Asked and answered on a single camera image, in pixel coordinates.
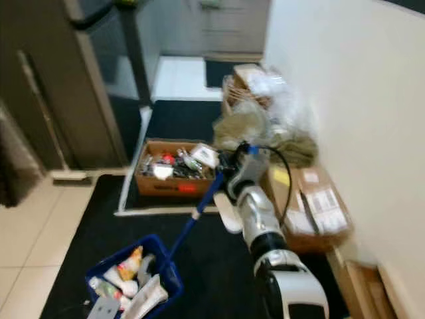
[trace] yellow sticker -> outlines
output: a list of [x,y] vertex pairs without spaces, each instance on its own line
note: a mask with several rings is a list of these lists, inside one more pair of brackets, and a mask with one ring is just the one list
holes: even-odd
[[290,186],[290,176],[288,175],[287,171],[275,168],[273,170],[273,178],[288,187]]

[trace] white wall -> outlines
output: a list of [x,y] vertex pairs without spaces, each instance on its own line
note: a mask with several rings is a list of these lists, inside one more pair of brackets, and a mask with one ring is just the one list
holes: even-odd
[[390,266],[423,318],[425,15],[374,0],[274,0],[264,62],[313,110],[321,160],[357,228],[343,252]]

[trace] white tile floor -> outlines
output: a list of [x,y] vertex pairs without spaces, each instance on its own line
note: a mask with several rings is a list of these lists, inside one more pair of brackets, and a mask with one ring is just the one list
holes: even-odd
[[[154,100],[221,98],[205,87],[202,58],[159,61]],[[58,187],[46,178],[18,207],[0,207],[0,319],[40,316],[94,185]]]

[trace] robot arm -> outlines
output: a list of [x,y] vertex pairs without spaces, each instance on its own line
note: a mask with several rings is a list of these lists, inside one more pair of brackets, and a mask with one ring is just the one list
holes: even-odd
[[244,240],[254,259],[254,276],[269,319],[328,319],[326,295],[298,256],[289,251],[274,206],[258,181],[268,167],[268,154],[245,147],[227,167],[225,187],[236,201]]

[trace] blue plastic basket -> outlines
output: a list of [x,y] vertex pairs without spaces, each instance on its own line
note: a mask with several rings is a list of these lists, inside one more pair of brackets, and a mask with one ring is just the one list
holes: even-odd
[[[96,302],[96,300],[99,298],[99,296],[94,292],[94,290],[90,287],[88,284],[88,281],[93,277],[97,276],[99,278],[104,279],[103,274],[112,266],[119,264],[120,262],[126,260],[133,250],[137,248],[138,246],[143,246],[143,254],[153,254],[156,257],[155,262],[155,272],[159,272],[159,267],[161,265],[164,265],[164,262],[167,260],[167,257],[169,257],[169,252],[167,248],[164,246],[164,244],[161,242],[161,239],[157,235],[148,235],[144,238],[140,239],[139,241],[136,241],[134,244],[118,251],[116,254],[102,260],[100,263],[98,263],[95,267],[91,268],[86,273],[86,284],[88,288],[88,292],[90,293],[90,298],[92,299],[92,302]],[[149,314],[144,318],[153,318],[156,314],[161,312],[165,307],[170,305],[174,299],[178,298],[183,293],[183,282],[180,278],[179,273],[177,272],[177,268],[173,261],[167,261],[167,264],[163,269],[161,269],[161,272],[159,273],[159,276],[161,277],[161,284],[168,292],[168,300],[164,302],[163,304],[159,304],[154,309],[152,309]],[[116,319],[121,317],[121,312],[118,312]]]

